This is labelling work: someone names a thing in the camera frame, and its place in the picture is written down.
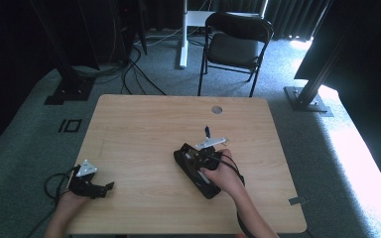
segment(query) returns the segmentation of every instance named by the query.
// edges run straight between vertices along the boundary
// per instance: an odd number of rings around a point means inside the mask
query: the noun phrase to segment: metal base plate
[[[309,105],[300,105],[298,102],[298,97],[302,90],[302,87],[284,87],[284,91],[289,97],[290,103],[292,104],[292,108],[294,111],[318,112],[321,116],[324,117],[333,116],[332,112],[330,111],[330,108],[323,104],[323,101],[321,100],[319,95],[317,95]]]
[[[61,81],[54,95],[48,96],[45,105],[63,105],[65,101],[86,101],[94,84],[93,79],[84,81],[76,92],[64,90],[64,82]]]

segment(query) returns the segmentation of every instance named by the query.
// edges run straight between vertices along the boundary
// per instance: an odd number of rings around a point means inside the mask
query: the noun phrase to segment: sunlight
[[[292,62],[292,69],[297,70],[300,67],[300,64],[302,64],[303,59],[295,59]]]
[[[298,40],[293,40],[290,42],[290,44],[293,48],[297,50],[307,51],[311,47],[312,41],[301,42]]]
[[[366,217],[381,221],[381,173],[357,129],[347,125],[331,130],[329,135],[347,180],[367,213]]]

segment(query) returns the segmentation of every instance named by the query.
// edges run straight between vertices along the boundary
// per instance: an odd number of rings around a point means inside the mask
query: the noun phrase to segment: desk leg
[[[187,67],[188,61],[188,0],[184,0],[184,26],[183,26],[183,38],[182,38],[182,50],[181,50],[181,68]]]

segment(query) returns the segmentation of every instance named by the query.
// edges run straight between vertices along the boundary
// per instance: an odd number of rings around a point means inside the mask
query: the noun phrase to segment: human hand
[[[55,216],[71,221],[89,200],[90,198],[87,196],[76,195],[68,191],[61,196]]]
[[[224,149],[220,152],[222,153],[221,159],[231,166],[234,166],[234,163],[229,159],[232,158],[230,150]],[[238,174],[224,163],[219,163],[215,171],[210,171],[206,168],[201,168],[200,171],[231,196],[238,194],[242,188],[244,189],[244,185]]]

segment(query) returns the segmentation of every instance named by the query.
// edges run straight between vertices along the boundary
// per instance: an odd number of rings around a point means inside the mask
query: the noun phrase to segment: chair seat
[[[212,37],[207,59],[214,63],[253,68],[258,60],[258,42],[217,33]]]

